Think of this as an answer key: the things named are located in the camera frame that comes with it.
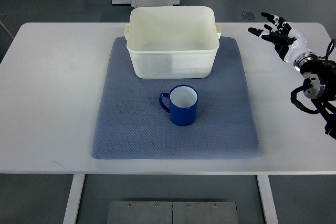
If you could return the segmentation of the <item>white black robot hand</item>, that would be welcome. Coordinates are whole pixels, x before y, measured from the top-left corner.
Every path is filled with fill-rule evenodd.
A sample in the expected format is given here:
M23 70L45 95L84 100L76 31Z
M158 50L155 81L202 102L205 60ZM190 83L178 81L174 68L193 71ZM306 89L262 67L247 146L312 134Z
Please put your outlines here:
M248 32L270 42L280 59L284 62L294 63L301 54L311 54L307 40L294 23L286 21L283 17L261 13L272 25L264 24L263 29L250 27Z

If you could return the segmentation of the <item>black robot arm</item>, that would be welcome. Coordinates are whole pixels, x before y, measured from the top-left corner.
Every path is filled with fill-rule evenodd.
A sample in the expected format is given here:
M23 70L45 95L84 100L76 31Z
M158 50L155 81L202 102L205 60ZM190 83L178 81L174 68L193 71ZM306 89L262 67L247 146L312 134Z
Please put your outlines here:
M307 52L297 57L293 66L302 74L304 81L302 86L291 92L291 103L305 113L320 114L326 121L325 134L335 138L335 104L332 104L335 102L335 61ZM299 92L310 99L315 110L297 99Z

